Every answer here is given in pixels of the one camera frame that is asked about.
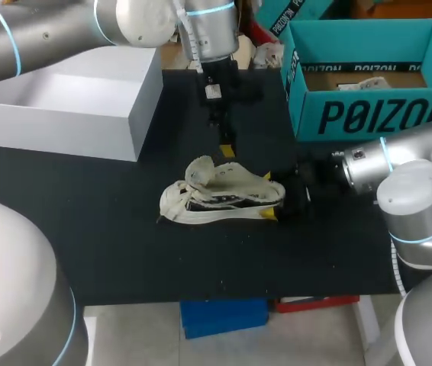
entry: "teal cardboard box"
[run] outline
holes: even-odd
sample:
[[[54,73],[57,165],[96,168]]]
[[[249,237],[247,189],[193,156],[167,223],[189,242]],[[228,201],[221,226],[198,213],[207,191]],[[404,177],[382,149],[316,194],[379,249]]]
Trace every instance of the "teal cardboard box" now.
[[[284,36],[282,82],[299,141],[376,139],[432,120],[432,19],[292,21]],[[423,84],[359,91],[307,84],[378,74]]]
[[[256,21],[280,38],[291,20],[319,19],[332,2],[333,0],[265,0],[256,13]]]

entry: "shoe tongue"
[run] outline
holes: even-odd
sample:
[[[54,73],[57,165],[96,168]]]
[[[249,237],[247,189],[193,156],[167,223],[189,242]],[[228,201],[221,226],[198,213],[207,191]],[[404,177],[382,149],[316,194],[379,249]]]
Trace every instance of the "shoe tongue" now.
[[[201,156],[185,170],[185,181],[193,188],[206,191],[204,187],[214,178],[216,171],[210,156]]]

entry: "black table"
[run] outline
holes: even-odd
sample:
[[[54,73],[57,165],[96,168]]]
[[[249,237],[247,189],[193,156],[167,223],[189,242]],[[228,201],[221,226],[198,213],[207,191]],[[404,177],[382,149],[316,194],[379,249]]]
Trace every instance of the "black table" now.
[[[238,161],[265,174],[292,166],[298,144],[278,72],[256,77],[264,100],[234,110]],[[164,82],[136,163],[0,148],[0,202],[43,231],[82,304],[397,292],[370,197],[335,202],[310,223],[156,223],[160,194],[194,158],[222,161],[195,75],[166,72]]]

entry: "sneaker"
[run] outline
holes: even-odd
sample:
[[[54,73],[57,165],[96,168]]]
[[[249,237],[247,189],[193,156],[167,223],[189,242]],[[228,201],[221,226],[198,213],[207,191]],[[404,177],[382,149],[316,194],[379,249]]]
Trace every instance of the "sneaker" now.
[[[214,167],[209,156],[202,156],[185,170],[185,181],[176,181],[162,193],[160,215],[191,225],[266,219],[284,196],[280,183],[254,175],[235,162]]]

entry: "white box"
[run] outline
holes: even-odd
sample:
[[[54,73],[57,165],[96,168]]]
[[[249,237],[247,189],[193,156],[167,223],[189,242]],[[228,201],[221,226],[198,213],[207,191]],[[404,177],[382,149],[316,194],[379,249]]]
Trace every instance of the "white box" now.
[[[0,146],[136,162],[163,88],[159,50],[102,47],[0,82]]]

